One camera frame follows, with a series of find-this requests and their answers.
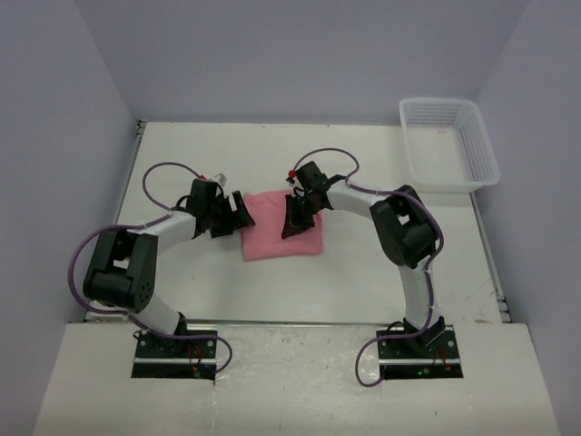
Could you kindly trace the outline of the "pink t shirt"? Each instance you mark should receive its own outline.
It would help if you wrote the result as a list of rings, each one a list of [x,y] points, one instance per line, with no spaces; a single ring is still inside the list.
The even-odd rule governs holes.
[[[315,226],[308,231],[282,238],[286,196],[290,190],[246,193],[243,201],[255,222],[241,230],[242,259],[245,262],[323,252],[322,215],[314,216]]]

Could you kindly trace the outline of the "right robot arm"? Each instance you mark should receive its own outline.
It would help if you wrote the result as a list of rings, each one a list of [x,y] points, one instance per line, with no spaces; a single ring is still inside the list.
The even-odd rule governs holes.
[[[443,248],[443,232],[409,185],[381,191],[357,186],[346,176],[328,177],[314,162],[289,171],[293,191],[285,196],[283,239],[315,226],[322,210],[339,210],[369,218],[382,251],[399,268],[406,311],[400,335],[407,350],[424,357],[445,329],[431,277],[431,264]]]

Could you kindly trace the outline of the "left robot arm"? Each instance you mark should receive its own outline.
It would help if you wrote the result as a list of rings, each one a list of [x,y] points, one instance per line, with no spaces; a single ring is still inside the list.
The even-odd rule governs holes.
[[[96,233],[83,282],[84,297],[121,312],[155,335],[166,355],[187,350],[185,317],[155,291],[158,257],[205,233],[228,236],[255,225],[234,191],[227,195],[212,179],[193,180],[191,190],[166,213],[142,225],[115,225]]]

